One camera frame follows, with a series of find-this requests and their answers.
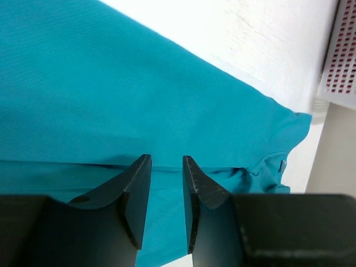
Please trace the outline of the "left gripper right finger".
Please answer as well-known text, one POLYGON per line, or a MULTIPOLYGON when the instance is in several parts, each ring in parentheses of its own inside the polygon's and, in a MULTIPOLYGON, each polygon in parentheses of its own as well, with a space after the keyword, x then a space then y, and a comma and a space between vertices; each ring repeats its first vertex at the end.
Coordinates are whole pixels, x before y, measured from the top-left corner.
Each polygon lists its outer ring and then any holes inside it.
POLYGON ((355 199, 340 194, 232 194, 184 156, 193 266, 354 266, 355 199))

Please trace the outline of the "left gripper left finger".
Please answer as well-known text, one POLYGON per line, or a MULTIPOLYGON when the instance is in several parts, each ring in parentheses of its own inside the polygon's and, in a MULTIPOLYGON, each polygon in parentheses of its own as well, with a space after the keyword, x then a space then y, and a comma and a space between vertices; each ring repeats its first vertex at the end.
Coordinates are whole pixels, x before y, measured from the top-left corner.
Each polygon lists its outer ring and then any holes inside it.
POLYGON ((69 202, 1 195, 2 266, 134 266, 142 248, 152 160, 131 165, 52 164, 47 176, 101 178, 69 202))

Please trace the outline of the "teal t shirt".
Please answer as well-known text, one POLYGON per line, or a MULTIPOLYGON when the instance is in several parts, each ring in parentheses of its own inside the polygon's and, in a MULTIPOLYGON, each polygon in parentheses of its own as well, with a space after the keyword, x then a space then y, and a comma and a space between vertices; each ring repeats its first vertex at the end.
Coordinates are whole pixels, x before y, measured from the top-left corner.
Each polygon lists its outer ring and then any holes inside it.
POLYGON ((137 266, 187 253, 184 155, 231 192, 287 194, 311 119, 102 2, 1 2, 1 193, 69 201, 151 155, 137 266))

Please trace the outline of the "red t shirt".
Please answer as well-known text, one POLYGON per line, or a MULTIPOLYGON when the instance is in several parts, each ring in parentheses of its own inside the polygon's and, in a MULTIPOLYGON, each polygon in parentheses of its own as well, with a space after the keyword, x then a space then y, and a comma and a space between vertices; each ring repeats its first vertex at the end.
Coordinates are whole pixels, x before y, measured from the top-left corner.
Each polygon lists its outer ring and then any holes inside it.
POLYGON ((325 62, 328 93, 355 93, 355 1, 340 1, 325 62))

